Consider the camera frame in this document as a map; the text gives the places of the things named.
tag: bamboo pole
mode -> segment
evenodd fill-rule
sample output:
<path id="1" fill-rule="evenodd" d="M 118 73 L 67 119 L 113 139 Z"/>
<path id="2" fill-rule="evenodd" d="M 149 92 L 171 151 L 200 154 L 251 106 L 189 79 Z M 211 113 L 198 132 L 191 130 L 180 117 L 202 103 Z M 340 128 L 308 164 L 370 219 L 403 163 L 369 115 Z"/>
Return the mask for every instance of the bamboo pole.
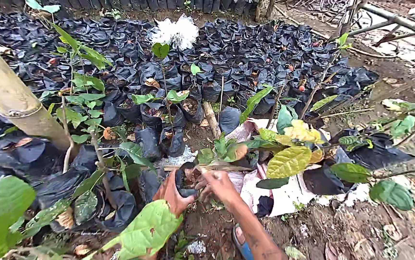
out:
<path id="1" fill-rule="evenodd" d="M 46 137 L 61 150 L 69 147 L 60 124 L 0 57 L 0 115 L 32 136 Z"/>

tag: forearm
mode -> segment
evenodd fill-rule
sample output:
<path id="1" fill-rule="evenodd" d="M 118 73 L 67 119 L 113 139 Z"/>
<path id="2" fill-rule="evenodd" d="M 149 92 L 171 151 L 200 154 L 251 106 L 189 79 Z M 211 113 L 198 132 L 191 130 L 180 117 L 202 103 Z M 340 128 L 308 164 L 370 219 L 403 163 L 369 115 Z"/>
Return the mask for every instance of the forearm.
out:
<path id="1" fill-rule="evenodd" d="M 231 212 L 245 234 L 254 260 L 288 259 L 241 198 L 239 200 L 236 199 L 235 203 L 232 203 Z"/>

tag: metal bar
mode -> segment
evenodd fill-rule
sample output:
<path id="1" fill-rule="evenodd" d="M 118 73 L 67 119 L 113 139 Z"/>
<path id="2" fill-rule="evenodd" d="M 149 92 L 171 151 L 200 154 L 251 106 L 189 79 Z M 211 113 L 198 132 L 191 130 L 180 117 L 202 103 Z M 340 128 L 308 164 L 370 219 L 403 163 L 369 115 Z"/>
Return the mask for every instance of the metal bar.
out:
<path id="1" fill-rule="evenodd" d="M 365 9 L 371 13 L 374 13 L 376 15 L 379 15 L 383 18 L 386 18 L 388 20 L 391 20 L 393 23 L 399 24 L 401 26 L 405 26 L 413 31 L 415 31 L 415 22 L 408 20 L 404 17 L 399 17 L 399 15 L 395 13 L 391 13 L 389 11 L 386 11 L 382 8 L 375 7 L 371 4 L 361 4 L 361 9 Z"/>

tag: wooden stick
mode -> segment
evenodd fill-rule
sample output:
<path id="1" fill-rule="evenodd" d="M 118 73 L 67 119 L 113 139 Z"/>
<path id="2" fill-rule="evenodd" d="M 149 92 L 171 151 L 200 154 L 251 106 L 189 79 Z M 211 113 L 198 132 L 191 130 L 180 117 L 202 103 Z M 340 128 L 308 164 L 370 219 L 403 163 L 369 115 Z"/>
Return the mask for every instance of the wooden stick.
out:
<path id="1" fill-rule="evenodd" d="M 209 126 L 211 126 L 212 134 L 214 135 L 215 139 L 219 139 L 221 137 L 221 130 L 219 129 L 219 124 L 215 119 L 214 110 L 212 110 L 212 106 L 210 103 L 204 101 L 203 102 L 203 109 L 204 114 L 206 115 L 206 119 L 209 122 Z"/>
<path id="2" fill-rule="evenodd" d="M 275 103 L 273 104 L 273 109 L 272 109 L 272 113 L 270 114 L 270 117 L 268 118 L 268 122 L 267 122 L 267 126 L 265 128 L 268 129 L 268 127 L 270 126 L 270 123 L 272 122 L 273 116 L 275 114 L 275 109 L 276 109 L 276 104 L 278 103 L 278 100 L 280 99 L 281 96 L 281 92 L 283 91 L 283 88 L 285 88 L 285 84 L 283 84 L 280 87 L 280 90 L 278 91 L 278 93 L 275 96 Z"/>

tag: dry brown leaf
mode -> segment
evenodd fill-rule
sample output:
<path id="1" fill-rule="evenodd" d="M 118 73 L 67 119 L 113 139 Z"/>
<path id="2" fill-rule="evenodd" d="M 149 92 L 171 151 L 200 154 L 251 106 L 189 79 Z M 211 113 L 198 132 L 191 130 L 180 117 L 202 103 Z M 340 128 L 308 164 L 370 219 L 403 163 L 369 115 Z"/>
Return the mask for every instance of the dry brown leaf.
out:
<path id="1" fill-rule="evenodd" d="M 103 130 L 103 137 L 107 140 L 114 140 L 116 139 L 118 136 L 116 135 L 116 133 L 114 133 L 111 130 L 111 127 L 106 127 L 105 130 Z"/>
<path id="2" fill-rule="evenodd" d="M 156 87 L 156 88 L 161 87 L 161 86 L 159 86 L 159 83 L 153 78 L 149 78 L 149 79 L 145 80 L 145 85 L 153 86 L 153 87 Z"/>
<path id="3" fill-rule="evenodd" d="M 72 208 L 69 207 L 65 212 L 58 215 L 56 221 L 65 229 L 70 229 L 74 225 L 74 220 L 72 218 Z"/>
<path id="4" fill-rule="evenodd" d="M 130 134 L 127 136 L 127 139 L 129 139 L 130 141 L 135 141 L 135 134 Z"/>
<path id="5" fill-rule="evenodd" d="M 203 119 L 203 121 L 201 121 L 200 126 L 209 126 L 209 122 L 207 119 Z"/>
<path id="6" fill-rule="evenodd" d="M 30 137 L 25 137 L 25 138 L 23 138 L 23 139 L 21 139 L 21 140 L 19 140 L 14 146 L 15 147 L 20 147 L 20 146 L 23 146 L 23 145 L 25 145 L 25 144 L 27 144 L 27 143 L 29 143 L 29 142 L 31 142 L 33 139 L 32 138 L 30 138 Z"/>
<path id="7" fill-rule="evenodd" d="M 83 255 L 86 255 L 91 250 L 92 249 L 90 249 L 88 245 L 82 244 L 74 248 L 74 254 L 78 256 L 83 256 Z"/>

